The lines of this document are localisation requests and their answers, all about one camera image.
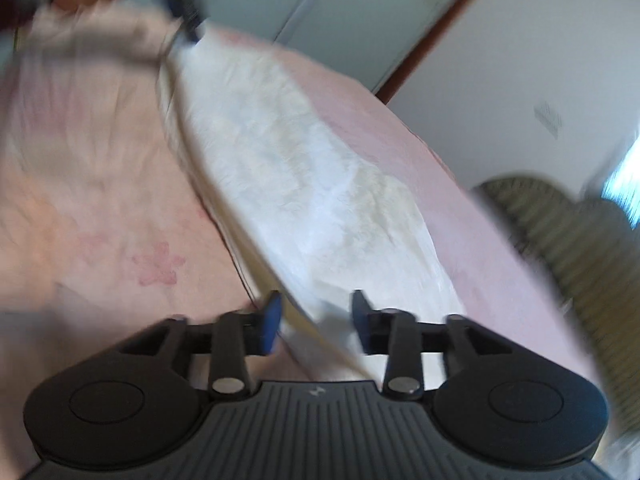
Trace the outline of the glass wardrobe sliding door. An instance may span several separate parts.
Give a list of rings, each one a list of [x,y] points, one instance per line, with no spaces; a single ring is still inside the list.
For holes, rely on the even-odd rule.
[[[456,0],[201,0],[214,23],[296,50],[378,91]]]

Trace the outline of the olive tufted headboard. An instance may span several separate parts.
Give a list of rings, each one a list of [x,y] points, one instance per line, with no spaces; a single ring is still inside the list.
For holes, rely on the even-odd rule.
[[[478,188],[511,223],[515,246],[541,258],[598,362],[623,432],[639,431],[639,229],[612,200],[572,200],[525,176]]]

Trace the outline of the white textured pants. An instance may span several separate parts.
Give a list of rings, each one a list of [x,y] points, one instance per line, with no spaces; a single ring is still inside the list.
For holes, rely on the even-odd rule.
[[[462,311],[409,189],[340,139],[270,53],[176,40],[159,92],[250,298],[282,292],[281,336],[311,374],[383,378],[350,320],[355,290],[424,322]]]

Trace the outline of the window with frame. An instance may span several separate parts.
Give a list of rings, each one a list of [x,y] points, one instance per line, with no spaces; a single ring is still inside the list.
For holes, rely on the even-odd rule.
[[[636,140],[604,181],[601,196],[620,206],[633,229],[640,219],[640,144]]]

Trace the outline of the pink bed blanket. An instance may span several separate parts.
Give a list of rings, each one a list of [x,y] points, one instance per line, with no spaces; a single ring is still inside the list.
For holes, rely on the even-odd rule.
[[[157,81],[174,30],[134,6],[50,11],[1,72],[3,478],[37,463],[22,409],[44,378],[162,318],[207,321],[247,303],[165,133]],[[410,188],[471,318],[597,378],[551,295],[385,105],[299,54],[229,29],[221,39],[274,56],[337,136]]]

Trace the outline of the brown wooden door frame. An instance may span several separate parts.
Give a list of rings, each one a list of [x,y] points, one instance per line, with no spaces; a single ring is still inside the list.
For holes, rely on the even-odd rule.
[[[424,58],[437,46],[445,32],[450,29],[457,18],[474,0],[454,0],[445,12],[440,14],[435,24],[425,32],[421,39],[411,49],[407,56],[394,69],[393,73],[375,93],[375,96],[387,105],[408,78],[419,67]]]

